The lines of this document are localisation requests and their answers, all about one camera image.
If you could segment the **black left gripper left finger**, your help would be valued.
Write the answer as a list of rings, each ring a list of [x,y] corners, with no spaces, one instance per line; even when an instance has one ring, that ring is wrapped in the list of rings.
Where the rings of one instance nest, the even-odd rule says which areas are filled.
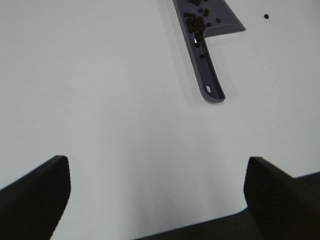
[[[56,155],[0,190],[0,238],[51,239],[70,195],[69,160]]]

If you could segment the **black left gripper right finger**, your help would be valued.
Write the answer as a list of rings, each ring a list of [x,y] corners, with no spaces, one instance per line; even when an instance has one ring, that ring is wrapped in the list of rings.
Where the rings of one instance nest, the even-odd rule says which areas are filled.
[[[320,238],[320,174],[292,177],[262,157],[250,157],[244,196],[264,240]]]

